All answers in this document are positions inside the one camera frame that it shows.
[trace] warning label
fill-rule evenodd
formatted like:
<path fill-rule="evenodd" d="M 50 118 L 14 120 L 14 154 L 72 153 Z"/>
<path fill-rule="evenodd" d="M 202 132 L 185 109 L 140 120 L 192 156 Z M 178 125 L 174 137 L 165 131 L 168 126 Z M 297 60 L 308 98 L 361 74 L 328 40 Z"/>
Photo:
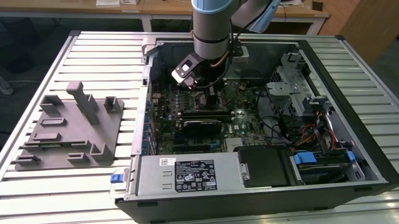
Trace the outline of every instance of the warning label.
<path fill-rule="evenodd" d="M 174 162 L 174 174 L 178 193 L 217 190 L 213 160 Z"/>

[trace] red wire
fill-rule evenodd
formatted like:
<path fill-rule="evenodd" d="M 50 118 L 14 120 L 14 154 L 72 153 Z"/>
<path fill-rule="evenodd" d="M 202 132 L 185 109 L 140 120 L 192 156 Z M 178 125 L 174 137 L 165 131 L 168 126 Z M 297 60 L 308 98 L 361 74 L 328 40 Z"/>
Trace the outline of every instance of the red wire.
<path fill-rule="evenodd" d="M 304 138 L 304 131 L 305 131 L 305 129 L 306 129 L 308 127 L 312 127 L 312 126 L 314 126 L 314 125 L 306 125 L 306 126 L 304 126 L 304 128 L 302 128 L 302 130 L 301 130 L 301 137 L 300 137 L 300 138 Z"/>
<path fill-rule="evenodd" d="M 333 134 L 333 132 L 332 132 L 330 130 L 328 130 L 326 128 L 325 128 L 324 130 L 328 131 L 329 134 L 330 134 L 332 149 L 334 150 L 334 149 L 336 149 L 336 148 L 334 148 L 334 134 Z"/>

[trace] desk leg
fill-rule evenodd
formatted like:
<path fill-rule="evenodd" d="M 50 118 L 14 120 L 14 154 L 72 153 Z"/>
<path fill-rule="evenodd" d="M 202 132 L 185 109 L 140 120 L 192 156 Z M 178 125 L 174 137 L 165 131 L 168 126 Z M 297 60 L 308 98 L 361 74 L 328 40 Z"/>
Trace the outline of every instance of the desk leg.
<path fill-rule="evenodd" d="M 152 32 L 150 19 L 152 19 L 150 15 L 141 15 L 141 23 L 142 23 L 144 32 Z"/>
<path fill-rule="evenodd" d="M 325 18 L 314 18 L 305 35 L 317 35 L 324 24 Z"/>

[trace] white paper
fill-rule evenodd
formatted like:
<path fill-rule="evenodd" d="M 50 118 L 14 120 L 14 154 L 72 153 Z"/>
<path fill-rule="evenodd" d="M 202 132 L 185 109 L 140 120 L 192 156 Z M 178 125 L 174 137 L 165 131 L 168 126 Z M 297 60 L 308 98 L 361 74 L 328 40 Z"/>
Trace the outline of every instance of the white paper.
<path fill-rule="evenodd" d="M 96 0 L 96 8 L 114 8 L 120 7 L 118 0 Z"/>

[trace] motherboard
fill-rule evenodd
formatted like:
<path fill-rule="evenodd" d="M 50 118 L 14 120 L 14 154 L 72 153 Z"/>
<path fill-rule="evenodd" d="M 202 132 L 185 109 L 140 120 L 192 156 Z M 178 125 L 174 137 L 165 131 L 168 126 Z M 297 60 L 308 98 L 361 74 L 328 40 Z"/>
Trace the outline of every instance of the motherboard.
<path fill-rule="evenodd" d="M 254 108 L 258 87 L 246 88 L 241 80 L 224 82 L 210 107 L 202 91 L 154 89 L 157 154 L 228 152 L 236 146 L 265 145 Z"/>

